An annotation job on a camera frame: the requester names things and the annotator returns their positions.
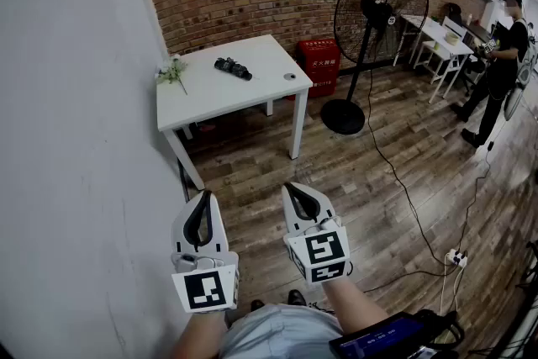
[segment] wooden floor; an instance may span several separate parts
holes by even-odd
[[[442,273],[419,234],[403,189],[377,153],[371,131],[337,135],[320,120],[319,111],[331,98],[344,98],[349,77],[340,79],[336,94],[310,99],[299,158],[291,161],[293,102],[275,102],[266,117],[261,107],[229,114],[212,123],[186,145],[209,190],[219,200],[230,249],[240,255],[240,314],[250,301],[284,302],[298,288],[309,302],[324,301],[320,288],[309,288],[287,258],[280,187],[295,181],[314,187],[332,201],[347,227],[351,278],[363,290],[417,269]],[[461,89],[447,100],[437,97],[430,76],[408,66],[374,71],[371,125],[384,155],[395,165],[409,189],[425,234],[441,260],[457,246],[466,207],[475,194],[475,180],[488,166],[487,149],[474,150],[462,140],[463,124],[448,104],[464,101]],[[368,112],[370,76],[359,78],[355,100]],[[530,109],[538,114],[538,82],[525,91]],[[467,123],[476,130],[482,103]],[[462,249],[469,265],[458,293],[460,321],[467,332],[461,351],[492,346],[514,316],[521,293],[514,288],[524,271],[525,243],[538,239],[538,187],[535,185],[538,126],[520,106],[505,124],[501,114],[490,140],[491,171],[479,182],[477,202],[469,214]],[[190,189],[191,196],[196,191]],[[446,279],[445,308],[452,300],[456,273]],[[440,310],[442,277],[413,275],[369,293],[389,313]]]

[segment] power strip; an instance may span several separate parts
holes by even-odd
[[[450,253],[448,253],[448,260],[460,268],[467,266],[467,256],[454,249],[451,249]]]

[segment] black shirt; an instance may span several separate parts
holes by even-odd
[[[501,38],[499,50],[518,49],[518,57],[523,60],[527,52],[527,26],[521,22],[514,23],[510,31]],[[488,84],[495,96],[506,94],[514,85],[517,78],[518,62],[516,59],[497,59],[488,69]]]

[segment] fan base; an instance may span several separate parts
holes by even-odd
[[[321,109],[325,126],[341,135],[353,135],[364,127],[364,113],[345,99],[329,100]]]

